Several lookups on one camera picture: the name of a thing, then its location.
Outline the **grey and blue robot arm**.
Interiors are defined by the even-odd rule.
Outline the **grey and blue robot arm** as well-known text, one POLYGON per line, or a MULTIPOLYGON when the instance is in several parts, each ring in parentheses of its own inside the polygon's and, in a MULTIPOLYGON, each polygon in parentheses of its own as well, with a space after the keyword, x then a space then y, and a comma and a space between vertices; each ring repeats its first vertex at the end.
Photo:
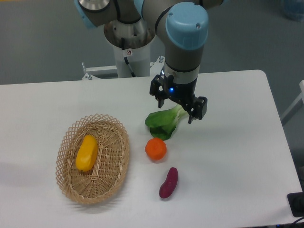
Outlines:
POLYGON ((144 50, 154 37, 165 46, 163 72, 154 77, 150 94, 162 106, 166 99, 182 106, 189 121, 202 119, 207 98, 195 96, 201 57, 208 36, 207 9, 220 0, 76 0, 89 28, 104 27, 117 50, 119 77, 147 76, 150 59, 144 50))

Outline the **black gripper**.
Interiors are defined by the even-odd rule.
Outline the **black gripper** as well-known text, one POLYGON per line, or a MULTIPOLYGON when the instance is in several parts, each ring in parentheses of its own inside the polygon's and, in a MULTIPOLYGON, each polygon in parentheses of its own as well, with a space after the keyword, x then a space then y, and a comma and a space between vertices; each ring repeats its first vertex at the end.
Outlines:
POLYGON ((188 124, 193 120, 202 120, 207 113, 208 99, 204 96, 194 95, 197 79, 187 84, 175 83, 172 75, 156 75, 151 81, 149 94, 154 96, 158 102, 158 108, 162 108, 164 101, 170 99, 181 104, 188 113, 188 124))

